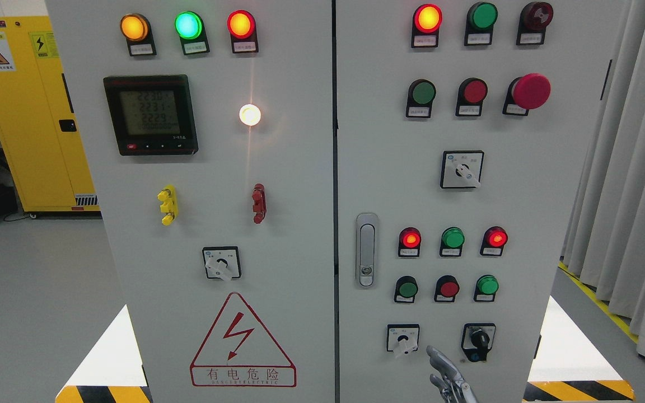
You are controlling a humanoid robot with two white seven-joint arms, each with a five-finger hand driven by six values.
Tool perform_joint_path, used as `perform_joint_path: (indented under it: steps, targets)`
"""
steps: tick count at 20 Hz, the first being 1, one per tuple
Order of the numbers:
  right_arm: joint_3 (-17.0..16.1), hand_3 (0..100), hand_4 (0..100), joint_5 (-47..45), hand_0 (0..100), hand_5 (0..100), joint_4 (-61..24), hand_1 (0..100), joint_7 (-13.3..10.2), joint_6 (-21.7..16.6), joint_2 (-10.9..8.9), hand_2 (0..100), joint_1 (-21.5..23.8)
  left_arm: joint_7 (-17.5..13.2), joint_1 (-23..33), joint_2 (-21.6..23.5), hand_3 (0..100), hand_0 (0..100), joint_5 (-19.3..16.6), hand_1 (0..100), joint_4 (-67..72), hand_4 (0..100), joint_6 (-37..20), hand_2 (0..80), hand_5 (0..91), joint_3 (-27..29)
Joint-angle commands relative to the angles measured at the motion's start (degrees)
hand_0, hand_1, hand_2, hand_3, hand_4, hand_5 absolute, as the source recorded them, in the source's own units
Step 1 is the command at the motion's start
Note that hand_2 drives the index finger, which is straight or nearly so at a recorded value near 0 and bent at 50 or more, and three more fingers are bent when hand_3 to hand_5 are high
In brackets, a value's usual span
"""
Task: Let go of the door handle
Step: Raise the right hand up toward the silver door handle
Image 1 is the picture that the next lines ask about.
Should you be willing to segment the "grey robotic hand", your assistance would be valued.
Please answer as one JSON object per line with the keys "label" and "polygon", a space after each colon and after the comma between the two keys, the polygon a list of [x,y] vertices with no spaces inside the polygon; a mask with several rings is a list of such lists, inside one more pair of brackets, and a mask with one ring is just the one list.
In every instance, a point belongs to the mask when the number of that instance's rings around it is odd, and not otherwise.
{"label": "grey robotic hand", "polygon": [[427,346],[430,365],[440,376],[431,374],[430,382],[440,391],[445,402],[477,402],[473,388],[446,355],[433,346]]}

